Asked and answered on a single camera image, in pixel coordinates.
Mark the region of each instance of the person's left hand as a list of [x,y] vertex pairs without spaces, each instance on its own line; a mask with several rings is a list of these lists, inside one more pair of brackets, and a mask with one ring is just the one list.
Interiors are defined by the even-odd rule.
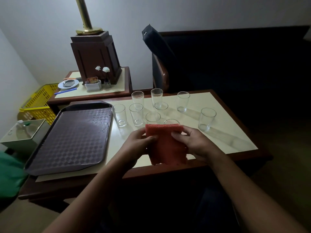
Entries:
[[138,129],[130,133],[122,147],[109,161],[115,162],[131,169],[136,164],[137,160],[146,154],[147,146],[157,140],[157,136],[146,137],[143,134],[146,132],[145,128]]

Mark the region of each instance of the folded red cloth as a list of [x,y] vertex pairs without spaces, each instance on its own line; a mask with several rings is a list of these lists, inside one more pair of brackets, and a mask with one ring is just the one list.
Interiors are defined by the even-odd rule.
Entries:
[[187,147],[185,144],[176,141],[171,133],[183,131],[183,126],[179,124],[158,125],[146,124],[146,136],[158,135],[156,142],[148,147],[148,153],[152,165],[165,163],[178,165],[187,163]]

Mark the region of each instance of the green plastic bag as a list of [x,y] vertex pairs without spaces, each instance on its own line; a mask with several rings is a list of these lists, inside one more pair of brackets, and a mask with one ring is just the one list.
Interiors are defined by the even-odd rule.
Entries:
[[27,177],[24,163],[0,151],[0,199],[14,197]]

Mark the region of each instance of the brass pole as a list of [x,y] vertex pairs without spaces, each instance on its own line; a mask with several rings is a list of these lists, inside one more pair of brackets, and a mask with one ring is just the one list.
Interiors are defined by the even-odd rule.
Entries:
[[76,33],[77,34],[94,34],[94,33],[102,32],[103,31],[102,28],[92,27],[90,16],[89,16],[89,13],[87,11],[85,1],[84,0],[76,0],[76,2],[78,5],[78,8],[79,8],[79,11],[80,11],[80,15],[81,15],[83,27],[84,27],[84,29],[82,29],[82,30],[76,30]]

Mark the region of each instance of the empty glass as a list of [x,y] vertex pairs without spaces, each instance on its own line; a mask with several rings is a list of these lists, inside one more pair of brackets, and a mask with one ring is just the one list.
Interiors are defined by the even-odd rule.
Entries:
[[130,112],[135,126],[140,126],[144,122],[144,106],[139,103],[134,103],[130,105]]
[[215,117],[216,117],[215,110],[211,108],[203,108],[201,110],[198,128],[202,132],[208,131]]
[[157,102],[162,101],[163,91],[160,88],[154,88],[151,90],[151,98],[153,107]]
[[139,103],[142,104],[142,106],[144,106],[144,93],[141,91],[136,91],[132,93],[132,99],[133,99],[133,103]]
[[167,119],[164,121],[164,124],[179,124],[179,121],[177,121],[176,119]]
[[158,112],[149,112],[146,114],[147,124],[159,124],[161,115]]
[[177,110],[185,112],[187,110],[190,94],[188,92],[178,92],[177,94]]
[[121,104],[114,105],[112,106],[111,111],[118,127],[124,127],[127,124],[125,106]]
[[169,105],[165,102],[157,102],[155,103],[155,108],[156,108],[156,111],[161,114],[162,117],[165,117],[167,116],[167,111],[168,111],[168,108]]

